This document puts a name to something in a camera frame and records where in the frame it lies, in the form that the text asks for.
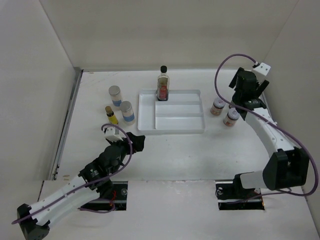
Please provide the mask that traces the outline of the orange label spice jar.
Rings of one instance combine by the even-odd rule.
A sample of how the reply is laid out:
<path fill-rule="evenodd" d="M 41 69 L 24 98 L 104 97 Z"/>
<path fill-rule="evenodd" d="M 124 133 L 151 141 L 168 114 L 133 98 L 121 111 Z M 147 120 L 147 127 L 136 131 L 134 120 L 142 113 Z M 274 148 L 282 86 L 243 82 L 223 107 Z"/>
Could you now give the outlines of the orange label spice jar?
<path fill-rule="evenodd" d="M 240 118 L 240 114 L 236 110 L 236 108 L 232 107 L 229 109 L 227 115 L 223 119 L 223 123 L 227 127 L 233 127 L 237 120 Z"/>
<path fill-rule="evenodd" d="M 216 97 L 213 101 L 210 112 L 212 115 L 219 116 L 222 113 L 224 107 L 225 102 L 220 97 Z"/>

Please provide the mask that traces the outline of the small yellow label bottle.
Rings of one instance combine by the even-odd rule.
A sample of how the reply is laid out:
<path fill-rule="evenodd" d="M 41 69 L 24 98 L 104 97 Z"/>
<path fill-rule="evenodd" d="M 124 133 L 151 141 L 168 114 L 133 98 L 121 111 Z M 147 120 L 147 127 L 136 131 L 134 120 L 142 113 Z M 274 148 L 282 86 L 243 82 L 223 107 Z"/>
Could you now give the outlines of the small yellow label bottle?
<path fill-rule="evenodd" d="M 113 125 L 118 125 L 119 121 L 114 113 L 114 111 L 112 110 L 112 108 L 110 106 L 106 106 L 105 107 L 105 112 L 106 112 L 106 116 L 109 120 L 109 122 Z"/>

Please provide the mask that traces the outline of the white jar silver lid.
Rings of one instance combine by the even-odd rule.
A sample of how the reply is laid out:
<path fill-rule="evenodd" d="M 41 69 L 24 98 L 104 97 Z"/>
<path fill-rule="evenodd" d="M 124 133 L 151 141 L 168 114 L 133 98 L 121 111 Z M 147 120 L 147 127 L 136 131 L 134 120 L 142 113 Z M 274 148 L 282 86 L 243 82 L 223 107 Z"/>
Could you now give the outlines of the white jar silver lid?
<path fill-rule="evenodd" d="M 121 110 L 124 122 L 127 125 L 133 125 L 135 123 L 135 114 L 134 114 L 132 104 L 129 101 L 123 101 L 120 104 L 120 110 Z"/>
<path fill-rule="evenodd" d="M 119 108 L 122 103 L 121 89 L 117 85 L 112 85 L 108 89 L 112 103 L 115 107 Z"/>

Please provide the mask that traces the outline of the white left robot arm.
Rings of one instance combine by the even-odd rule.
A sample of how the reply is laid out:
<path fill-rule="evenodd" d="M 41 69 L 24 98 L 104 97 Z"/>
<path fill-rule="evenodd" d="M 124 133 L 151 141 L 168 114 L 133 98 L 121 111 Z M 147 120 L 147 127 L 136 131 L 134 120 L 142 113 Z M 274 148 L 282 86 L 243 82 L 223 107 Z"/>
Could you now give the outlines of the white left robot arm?
<path fill-rule="evenodd" d="M 17 220 L 27 240 L 42 240 L 50 229 L 74 210 L 105 214 L 117 209 L 122 188 L 115 187 L 110 177 L 121 170 L 125 157 L 144 149 L 146 137 L 126 133 L 125 137 L 109 135 L 109 146 L 61 189 L 36 203 L 17 208 Z"/>

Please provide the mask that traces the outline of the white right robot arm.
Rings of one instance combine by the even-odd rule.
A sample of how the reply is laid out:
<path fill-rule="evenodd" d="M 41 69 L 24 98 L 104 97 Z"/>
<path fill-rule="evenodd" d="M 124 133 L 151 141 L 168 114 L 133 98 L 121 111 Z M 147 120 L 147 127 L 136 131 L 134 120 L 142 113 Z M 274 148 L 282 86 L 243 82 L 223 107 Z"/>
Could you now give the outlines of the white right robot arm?
<path fill-rule="evenodd" d="M 266 104 L 259 98 L 269 82 L 259 83 L 256 75 L 240 67 L 229 87 L 234 89 L 232 103 L 241 118 L 255 131 L 266 149 L 269 160 L 260 171 L 239 173 L 234 177 L 232 192 L 245 197 L 250 189 L 271 191 L 303 186 L 307 180 L 310 158 L 275 128 Z"/>

